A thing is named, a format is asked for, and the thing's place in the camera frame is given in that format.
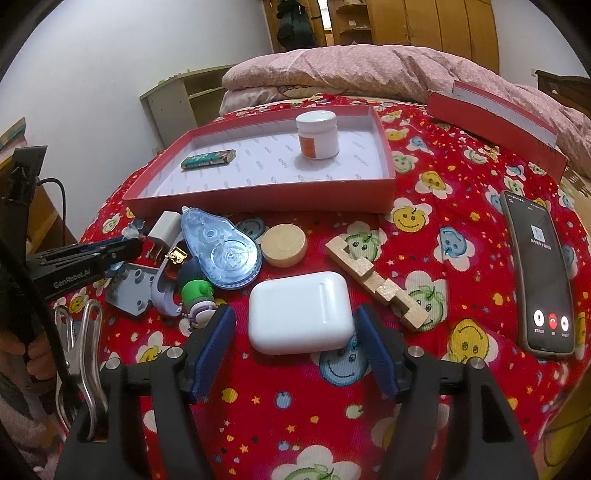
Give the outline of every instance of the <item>green smiley face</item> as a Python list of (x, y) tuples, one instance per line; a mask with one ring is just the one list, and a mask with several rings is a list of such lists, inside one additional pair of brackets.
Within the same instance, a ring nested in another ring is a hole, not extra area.
[(367, 258), (370, 262), (373, 262), (378, 257), (379, 242), (371, 233), (349, 235), (346, 242), (349, 245), (349, 255), (354, 260)]
[(435, 328), (443, 319), (443, 304), (445, 302), (443, 294), (429, 286), (419, 286), (418, 290), (410, 292), (409, 295), (429, 314), (427, 321), (419, 328), (419, 331), (426, 332)]

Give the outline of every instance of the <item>person's hand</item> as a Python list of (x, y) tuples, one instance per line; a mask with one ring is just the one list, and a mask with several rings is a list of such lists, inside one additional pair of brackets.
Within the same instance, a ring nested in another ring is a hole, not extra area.
[[(27, 371), (38, 380), (48, 380), (56, 374), (56, 365), (51, 355), (45, 332), (33, 340), (26, 351), (31, 358)], [(9, 380), (15, 376), (9, 355), (24, 355), (24, 344), (12, 332), (0, 332), (0, 372)]]

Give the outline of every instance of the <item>wooden wardrobe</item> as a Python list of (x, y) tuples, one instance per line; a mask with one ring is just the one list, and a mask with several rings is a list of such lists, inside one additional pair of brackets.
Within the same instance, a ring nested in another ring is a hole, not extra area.
[(335, 44), (414, 45), (499, 73), (491, 0), (328, 0)]

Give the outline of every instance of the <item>smartphone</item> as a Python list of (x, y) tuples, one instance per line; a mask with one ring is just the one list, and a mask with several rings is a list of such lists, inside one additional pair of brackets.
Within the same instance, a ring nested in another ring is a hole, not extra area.
[(562, 248), (546, 208), (504, 191), (501, 207), (513, 249), (519, 345), (541, 357), (574, 351), (573, 300)]

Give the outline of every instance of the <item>wooden furniture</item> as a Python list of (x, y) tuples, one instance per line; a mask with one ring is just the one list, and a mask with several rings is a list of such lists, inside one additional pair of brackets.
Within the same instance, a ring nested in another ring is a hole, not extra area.
[[(452, 53), (499, 73), (491, 0), (329, 0), (335, 44), (414, 45)], [(356, 22), (348, 28), (350, 21)]]
[[(4, 196), (15, 148), (26, 147), (26, 123), (24, 117), (0, 136), (0, 197)], [(62, 246), (63, 222), (43, 186), (37, 187), (27, 228), (27, 253), (44, 251)], [(66, 245), (76, 243), (76, 238), (66, 228)]]
[[(277, 31), (279, 30), (279, 19), (277, 18), (277, 6), (281, 0), (265, 0), (265, 16), (267, 18), (267, 27), (269, 28), (269, 35), (271, 36), (271, 43), (273, 44), (273, 52), (283, 53), (285, 49), (279, 45), (277, 41)], [(318, 0), (298, 0), (300, 5), (306, 8), (312, 33), (316, 39), (319, 47), (325, 47), (326, 36), (324, 34), (324, 25), (322, 24), (322, 16), (320, 15), (320, 5)]]
[(330, 24), (335, 45), (374, 43), (368, 4), (352, 0), (328, 1)]
[(170, 77), (139, 99), (154, 120), (164, 148), (193, 128), (219, 116), (226, 90), (222, 77), (233, 65), (197, 70)]
[(542, 70), (537, 70), (536, 75), (539, 90), (591, 118), (591, 80), (585, 77), (561, 77)]
[[(0, 165), (0, 197), (4, 195), (7, 186), (11, 161), (12, 156)], [(29, 213), (27, 253), (30, 254), (36, 251), (61, 247), (62, 226), (61, 216), (57, 213), (45, 188), (43, 186), (37, 187)], [(66, 228), (66, 244), (71, 245), (75, 243), (76, 238)]]

